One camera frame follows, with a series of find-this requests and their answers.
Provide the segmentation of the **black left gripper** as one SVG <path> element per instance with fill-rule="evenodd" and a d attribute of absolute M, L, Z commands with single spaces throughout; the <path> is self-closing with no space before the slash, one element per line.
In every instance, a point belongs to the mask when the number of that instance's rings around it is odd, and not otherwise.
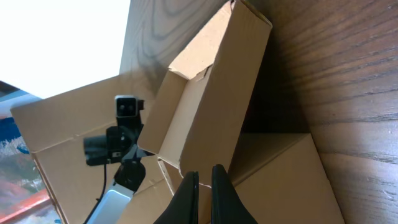
<path fill-rule="evenodd" d="M 106 149 L 111 164 L 129 160 L 140 161 L 143 157 L 154 155 L 137 145 L 137 140 L 144 127 L 140 116 L 117 117 L 116 121 L 116 126 L 106 130 Z"/>

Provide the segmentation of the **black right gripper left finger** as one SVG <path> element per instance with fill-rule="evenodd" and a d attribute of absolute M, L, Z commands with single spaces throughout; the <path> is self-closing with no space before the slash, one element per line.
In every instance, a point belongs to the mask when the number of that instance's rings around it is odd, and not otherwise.
<path fill-rule="evenodd" d="M 188 172 L 154 224 L 198 224 L 199 175 Z"/>

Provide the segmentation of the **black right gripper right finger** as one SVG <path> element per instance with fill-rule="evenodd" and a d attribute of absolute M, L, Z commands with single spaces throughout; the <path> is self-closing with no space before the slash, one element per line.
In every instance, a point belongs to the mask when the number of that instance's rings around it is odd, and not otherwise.
<path fill-rule="evenodd" d="M 221 164 L 212 168 L 212 224 L 257 224 L 239 199 L 229 176 Z"/>

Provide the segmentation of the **cardboard box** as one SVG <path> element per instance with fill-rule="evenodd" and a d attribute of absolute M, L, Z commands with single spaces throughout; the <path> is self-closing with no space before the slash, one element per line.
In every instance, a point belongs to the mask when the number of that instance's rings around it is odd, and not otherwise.
<path fill-rule="evenodd" d="M 215 61 L 190 80 L 169 71 L 139 136 L 171 191 L 198 172 L 200 223 L 215 220 L 218 176 L 258 223 L 343 222 L 311 135 L 241 133 L 271 29 L 238 1 Z"/>

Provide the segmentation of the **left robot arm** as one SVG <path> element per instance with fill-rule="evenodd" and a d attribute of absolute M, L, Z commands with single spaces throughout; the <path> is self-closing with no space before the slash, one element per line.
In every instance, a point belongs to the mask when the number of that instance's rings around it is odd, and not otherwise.
<path fill-rule="evenodd" d="M 116 121 L 117 125 L 109 127 L 106 134 L 83 140 L 88 166 L 106 168 L 110 164 L 120 164 L 109 187 L 106 186 L 107 170 L 104 170 L 101 195 L 85 223 L 116 223 L 146 176 L 141 159 L 152 153 L 137 145 L 144 126 L 141 117 L 117 117 Z"/>

